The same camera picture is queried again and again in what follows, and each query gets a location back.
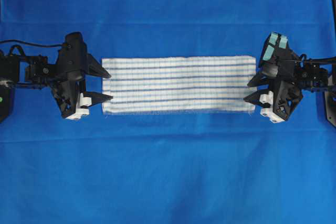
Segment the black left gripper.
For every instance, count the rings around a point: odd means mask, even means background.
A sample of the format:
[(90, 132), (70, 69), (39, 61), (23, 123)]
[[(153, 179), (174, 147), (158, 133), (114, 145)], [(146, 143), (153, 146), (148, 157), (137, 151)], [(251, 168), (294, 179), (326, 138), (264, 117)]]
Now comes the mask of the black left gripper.
[(113, 99), (113, 96), (103, 93), (84, 92), (85, 88), (80, 85), (85, 83), (86, 75), (105, 79), (109, 79), (111, 75), (91, 54), (84, 54), (83, 59), (84, 79), (81, 81), (57, 78), (55, 64), (55, 78), (50, 88), (64, 119), (80, 120), (89, 115), (89, 107)]

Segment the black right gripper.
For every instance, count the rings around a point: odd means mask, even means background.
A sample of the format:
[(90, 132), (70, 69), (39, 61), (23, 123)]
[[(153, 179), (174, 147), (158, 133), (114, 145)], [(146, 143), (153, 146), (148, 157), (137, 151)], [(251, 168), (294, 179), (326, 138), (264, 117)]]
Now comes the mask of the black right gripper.
[(298, 87), (294, 70), (294, 63), (262, 63), (260, 71), (252, 77), (247, 86), (266, 85), (267, 88), (257, 90), (243, 100), (260, 106), (260, 114), (272, 123), (287, 121), (302, 99), (302, 91)]

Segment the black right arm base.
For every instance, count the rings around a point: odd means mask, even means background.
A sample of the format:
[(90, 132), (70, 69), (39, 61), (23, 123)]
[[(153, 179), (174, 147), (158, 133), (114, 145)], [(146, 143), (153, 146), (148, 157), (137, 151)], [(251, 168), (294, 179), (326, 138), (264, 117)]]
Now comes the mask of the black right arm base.
[(318, 90), (316, 106), (319, 121), (335, 128), (335, 90)]

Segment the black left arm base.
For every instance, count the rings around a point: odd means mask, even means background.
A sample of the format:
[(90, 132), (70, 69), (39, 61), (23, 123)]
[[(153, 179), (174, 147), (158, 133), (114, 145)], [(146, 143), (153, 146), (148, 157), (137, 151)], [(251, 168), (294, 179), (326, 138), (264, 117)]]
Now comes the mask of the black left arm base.
[(15, 88), (10, 80), (1, 80), (1, 123), (10, 116), (14, 107)]

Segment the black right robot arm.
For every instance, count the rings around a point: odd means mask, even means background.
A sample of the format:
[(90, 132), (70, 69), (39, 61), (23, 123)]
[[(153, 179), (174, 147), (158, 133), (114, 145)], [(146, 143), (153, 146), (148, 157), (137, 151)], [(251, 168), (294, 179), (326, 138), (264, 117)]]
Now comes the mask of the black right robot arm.
[(335, 57), (307, 59), (291, 55), (261, 60), (249, 87), (267, 85), (246, 96), (244, 101), (261, 107), (260, 114), (271, 122), (287, 121), (303, 98), (303, 90), (322, 92), (326, 118), (335, 126)]

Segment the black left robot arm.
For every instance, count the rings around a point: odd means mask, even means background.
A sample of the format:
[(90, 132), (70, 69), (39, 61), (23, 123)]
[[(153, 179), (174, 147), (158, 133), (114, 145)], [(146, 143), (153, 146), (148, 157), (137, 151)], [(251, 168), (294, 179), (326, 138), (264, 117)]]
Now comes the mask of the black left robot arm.
[(50, 64), (46, 56), (28, 56), (20, 45), (1, 53), (1, 120), (10, 116), (18, 88), (41, 90), (49, 87), (62, 118), (79, 120), (89, 108), (112, 100), (111, 95), (86, 89), (86, 76), (110, 78), (110, 74), (87, 52), (82, 39), (61, 44), (58, 58)]

